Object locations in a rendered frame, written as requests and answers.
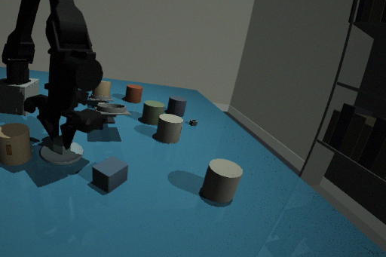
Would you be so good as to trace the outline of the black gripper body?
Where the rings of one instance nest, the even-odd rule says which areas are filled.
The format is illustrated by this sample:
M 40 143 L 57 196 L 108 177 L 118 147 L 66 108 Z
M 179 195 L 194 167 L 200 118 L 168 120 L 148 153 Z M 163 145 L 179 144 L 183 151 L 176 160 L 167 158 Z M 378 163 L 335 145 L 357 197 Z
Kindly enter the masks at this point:
M 77 107 L 74 107 L 77 87 L 63 81 L 49 79 L 49 83 L 45 83 L 44 88 L 48 90 L 48 96 L 39 94 L 26 98 L 24 111 L 32 114 L 35 112 L 35 107 L 38 107 L 39 115 L 43 118 L 62 115 L 66 117 L 66 124 L 84 133 L 89 133 L 103 125 L 103 115 L 100 112 L 93 109 L 74 110 Z

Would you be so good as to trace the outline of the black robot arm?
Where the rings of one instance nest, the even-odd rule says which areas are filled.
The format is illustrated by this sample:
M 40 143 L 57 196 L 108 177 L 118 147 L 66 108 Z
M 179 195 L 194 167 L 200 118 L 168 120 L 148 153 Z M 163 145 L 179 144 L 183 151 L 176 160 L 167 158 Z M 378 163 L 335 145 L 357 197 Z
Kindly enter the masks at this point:
M 15 30 L 8 36 L 2 53 L 6 64 L 7 84 L 26 84 L 29 67 L 35 53 L 32 28 L 41 0 L 21 0 Z M 49 79 L 66 82 L 75 89 L 75 104 L 86 105 L 88 94 L 103 79 L 102 66 L 92 50 L 87 26 L 82 12 L 74 0 L 49 0 L 51 14 L 46 21 L 46 36 L 50 44 Z M 10 60 L 9 60 L 10 59 Z

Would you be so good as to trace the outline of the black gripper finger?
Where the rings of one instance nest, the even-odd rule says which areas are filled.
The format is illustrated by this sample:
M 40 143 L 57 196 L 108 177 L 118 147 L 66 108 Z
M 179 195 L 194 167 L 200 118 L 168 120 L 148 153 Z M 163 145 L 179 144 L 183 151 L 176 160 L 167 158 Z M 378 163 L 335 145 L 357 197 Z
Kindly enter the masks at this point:
M 37 115 L 37 119 L 39 119 L 39 121 L 42 123 L 42 126 L 44 126 L 52 141 L 54 137 L 59 136 L 60 118 L 61 115 L 52 115 L 48 118 L 43 118 L 42 116 Z
M 68 125 L 66 123 L 63 124 L 63 125 L 60 125 L 60 129 L 61 129 L 61 132 L 62 132 L 63 144 L 64 144 L 66 150 L 68 150 L 69 147 L 71 146 L 73 137 L 74 137 L 75 132 L 77 130 L 74 129 L 73 126 L 70 126 L 70 125 Z

